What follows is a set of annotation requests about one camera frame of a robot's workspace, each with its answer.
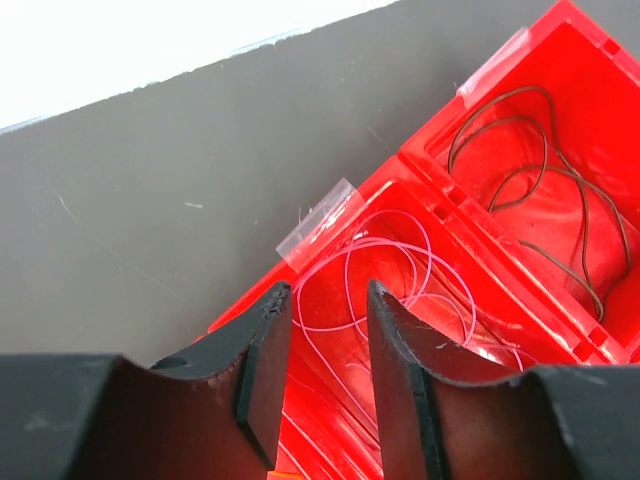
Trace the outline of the red four-compartment bin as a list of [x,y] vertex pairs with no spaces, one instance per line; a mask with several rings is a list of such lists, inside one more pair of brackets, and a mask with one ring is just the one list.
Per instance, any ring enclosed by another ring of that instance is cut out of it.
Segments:
[[278,246],[294,324],[276,479],[378,479],[366,286],[489,360],[639,360],[639,64],[574,3],[517,32]]

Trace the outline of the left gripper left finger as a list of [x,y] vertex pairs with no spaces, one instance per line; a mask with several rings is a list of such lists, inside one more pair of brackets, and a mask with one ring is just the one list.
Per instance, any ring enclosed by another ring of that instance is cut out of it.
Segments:
[[292,287],[144,368],[118,362],[117,479],[264,479],[275,467]]

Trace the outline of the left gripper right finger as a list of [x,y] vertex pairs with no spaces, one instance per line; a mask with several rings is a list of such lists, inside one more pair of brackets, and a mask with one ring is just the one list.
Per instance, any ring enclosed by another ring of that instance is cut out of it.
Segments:
[[559,478],[560,435],[532,373],[450,340],[379,281],[367,309],[385,478]]

